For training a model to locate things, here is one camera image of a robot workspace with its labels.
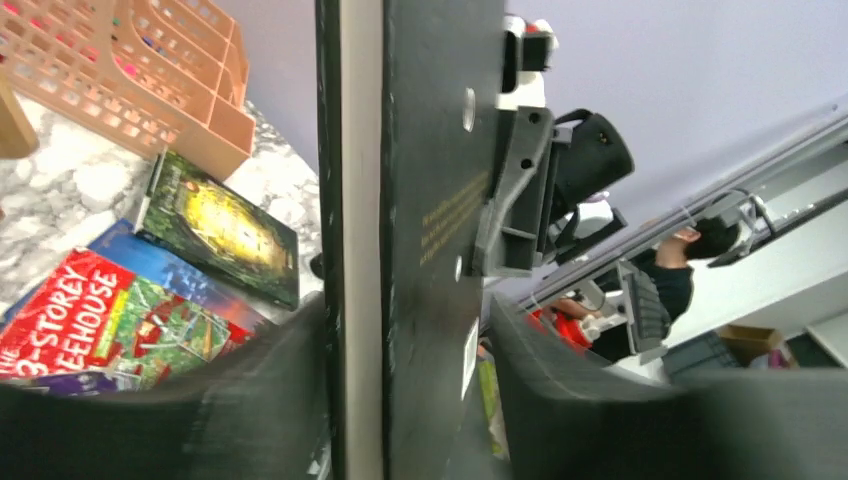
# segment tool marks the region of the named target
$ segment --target marble countertop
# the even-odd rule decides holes
[[[29,158],[0,160],[0,312],[125,215],[150,169],[147,159],[18,98],[41,144]],[[318,178],[250,102],[245,109],[256,118],[254,152],[226,184],[297,231],[304,297],[323,288],[309,269],[321,248]]]

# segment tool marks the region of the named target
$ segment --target metal rail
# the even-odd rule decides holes
[[[701,191],[692,198],[686,208],[690,212],[697,212],[696,216],[715,216],[739,203],[739,198],[716,201],[732,189],[764,182],[786,168],[819,155],[846,140],[848,140],[848,96],[833,102],[831,111],[825,118],[799,130],[766,151],[759,160],[747,163],[731,175]],[[548,303],[580,280],[603,273],[623,255],[636,254],[649,248],[657,238],[670,235],[686,226],[688,222],[690,222],[688,213],[683,209],[676,209],[653,225],[606,248],[604,252],[590,255],[590,258],[584,262],[560,267],[543,280],[532,294],[522,298],[520,303],[525,307],[537,302]]]

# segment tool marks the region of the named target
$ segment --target red book cover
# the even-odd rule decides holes
[[[0,334],[0,379],[106,372],[149,388],[250,333],[85,249],[68,255]]]

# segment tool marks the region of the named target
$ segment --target black hair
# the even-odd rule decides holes
[[[739,225],[726,227],[719,218],[705,218],[695,224],[701,236],[686,246],[686,258],[705,260],[727,253],[739,240]]]

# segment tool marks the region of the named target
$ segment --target man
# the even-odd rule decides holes
[[[631,262],[651,277],[660,302],[674,322],[692,302],[694,285],[689,261],[718,257],[730,250],[738,239],[738,225],[725,227],[717,218],[703,219],[694,227],[686,227],[663,240],[656,249],[637,255]],[[617,280],[599,279],[597,282],[605,291],[620,288]],[[598,315],[571,299],[560,299],[553,307],[572,318]],[[620,325],[603,332],[592,344],[591,351],[613,363],[630,356],[627,326]]]

